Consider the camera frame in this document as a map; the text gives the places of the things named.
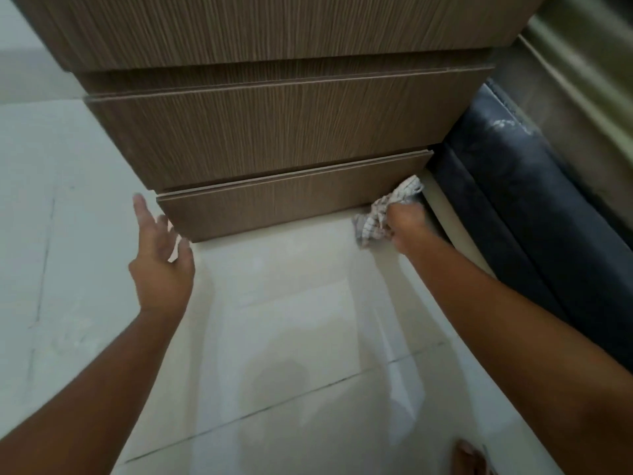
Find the drawer front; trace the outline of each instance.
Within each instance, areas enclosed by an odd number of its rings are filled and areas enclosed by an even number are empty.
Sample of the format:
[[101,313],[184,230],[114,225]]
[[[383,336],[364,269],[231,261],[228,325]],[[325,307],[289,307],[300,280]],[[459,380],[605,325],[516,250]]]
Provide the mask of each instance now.
[[509,45],[542,0],[14,0],[69,71]]
[[227,183],[163,195],[158,204],[181,235],[199,242],[370,204],[419,175],[431,155],[422,151]]
[[148,189],[164,191],[439,143],[489,68],[93,99]]

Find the white floor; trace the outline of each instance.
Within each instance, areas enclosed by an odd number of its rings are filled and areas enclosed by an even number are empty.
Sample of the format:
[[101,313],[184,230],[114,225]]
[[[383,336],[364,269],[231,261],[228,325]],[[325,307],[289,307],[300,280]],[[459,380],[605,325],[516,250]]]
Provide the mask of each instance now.
[[[0,435],[136,315],[135,191],[80,101],[0,106]],[[350,215],[194,246],[191,305],[115,473],[447,474],[461,437],[502,475],[557,472],[411,265],[359,250]]]

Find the tile grout line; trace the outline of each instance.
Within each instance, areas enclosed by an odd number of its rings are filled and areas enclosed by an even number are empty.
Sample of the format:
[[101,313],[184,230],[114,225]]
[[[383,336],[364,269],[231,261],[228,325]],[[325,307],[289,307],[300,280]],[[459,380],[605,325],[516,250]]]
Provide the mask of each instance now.
[[[440,348],[441,346],[444,346],[444,345],[446,345],[448,343],[451,343],[450,340],[442,340],[442,341],[439,341],[437,343],[434,343],[431,346],[427,346],[427,347],[424,347],[424,348],[422,348],[420,350],[416,350],[416,351],[414,351],[412,353],[408,353],[407,355],[403,355],[400,358],[393,359],[390,362],[387,362],[387,364],[384,366],[384,368],[389,367],[392,364],[396,364],[398,362],[401,362],[401,361],[409,359],[409,358],[412,359],[414,357],[417,357],[418,355],[421,355],[423,353],[431,351],[431,350],[433,350],[435,348]],[[132,457],[132,458],[126,460],[125,462],[121,463],[119,466],[127,465],[128,463],[135,462],[137,460],[143,459],[145,457],[148,457],[149,455],[153,455],[153,454],[155,454],[157,452],[161,452],[163,450],[166,450],[167,448],[174,447],[174,446],[179,445],[181,443],[184,443],[186,441],[193,440],[194,438],[198,438],[198,437],[200,437],[202,435],[208,435],[211,432],[219,430],[220,428],[224,428],[224,427],[226,427],[226,426],[228,426],[230,424],[233,424],[233,423],[236,423],[236,422],[240,422],[242,420],[246,420],[246,419],[248,419],[250,417],[254,417],[255,415],[258,415],[258,414],[261,414],[261,413],[263,413],[263,412],[265,412],[267,410],[270,410],[271,408],[280,407],[281,405],[284,405],[285,403],[289,403],[289,402],[291,402],[293,400],[296,400],[298,398],[302,398],[302,397],[304,397],[306,395],[309,395],[311,393],[316,393],[317,391],[321,391],[321,390],[324,390],[326,388],[331,388],[334,385],[337,385],[337,384],[342,383],[342,382],[347,381],[347,380],[351,380],[352,378],[359,377],[360,375],[365,375],[365,374],[368,374],[368,373],[371,373],[371,372],[378,371],[381,368],[382,367],[379,367],[379,366],[366,368],[365,370],[361,370],[358,373],[355,373],[355,374],[352,374],[352,375],[348,375],[347,377],[343,377],[343,378],[341,378],[339,380],[335,380],[334,382],[328,383],[327,385],[323,385],[323,386],[318,387],[318,388],[313,388],[312,390],[308,390],[308,391],[306,391],[304,393],[300,393],[298,395],[292,396],[292,397],[287,398],[285,400],[278,401],[277,403],[274,403],[273,405],[270,405],[269,407],[260,408],[259,410],[256,410],[256,411],[254,411],[254,412],[252,412],[250,414],[246,414],[246,415],[238,417],[238,418],[236,418],[234,420],[231,420],[229,422],[225,422],[225,423],[222,423],[220,425],[216,425],[215,427],[212,427],[212,428],[210,428],[208,430],[204,430],[204,431],[201,431],[200,433],[196,433],[194,435],[190,435],[190,436],[185,437],[185,438],[183,438],[181,440],[178,440],[178,441],[175,441],[175,442],[170,443],[168,445],[165,445],[164,447],[156,448],[155,450],[151,450],[150,452],[147,452],[146,454],[138,455],[137,457]]]
[[[46,244],[44,246],[44,263],[42,266],[42,274],[40,275],[40,283],[39,283],[39,291],[37,293],[37,309],[36,309],[36,319],[33,324],[29,328],[36,328],[40,322],[42,315],[42,301],[44,299],[44,277],[46,276],[46,267],[48,265],[48,256],[51,249],[51,239],[52,239],[52,222],[55,216],[55,202],[57,199],[56,190],[53,189],[52,192],[52,201],[51,201],[51,213],[48,218],[48,226],[46,227]],[[31,351],[28,356],[28,368],[27,368],[27,386],[26,393],[27,395],[30,392],[33,383],[34,376],[34,364],[36,357],[36,347],[35,347],[35,337],[33,337],[33,346],[31,347]]]

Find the wood grain surface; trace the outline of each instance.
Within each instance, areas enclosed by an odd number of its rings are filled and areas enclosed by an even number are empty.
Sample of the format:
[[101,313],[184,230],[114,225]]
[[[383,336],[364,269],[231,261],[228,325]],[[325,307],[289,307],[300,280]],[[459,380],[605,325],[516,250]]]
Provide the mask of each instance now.
[[484,66],[492,68],[495,59],[500,55],[497,53],[499,51],[504,51],[504,48],[99,71],[79,73],[76,77],[91,95],[122,95],[265,81],[350,77],[372,73],[438,71]]
[[164,191],[438,143],[490,71],[267,83],[87,104],[145,186]]
[[164,195],[158,204],[178,233],[199,242],[368,205],[408,176],[420,175],[431,155],[416,152]]
[[69,71],[507,46],[542,0],[14,0]]

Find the checkered cloth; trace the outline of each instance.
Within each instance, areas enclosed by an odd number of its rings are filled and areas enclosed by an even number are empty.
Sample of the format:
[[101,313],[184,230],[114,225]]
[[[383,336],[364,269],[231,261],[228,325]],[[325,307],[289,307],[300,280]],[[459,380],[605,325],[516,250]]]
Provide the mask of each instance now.
[[422,191],[424,185],[415,176],[409,176],[398,188],[372,204],[369,215],[354,215],[356,239],[360,246],[366,247],[369,240],[381,240],[389,233],[387,226],[387,207],[392,203],[414,203],[414,195]]

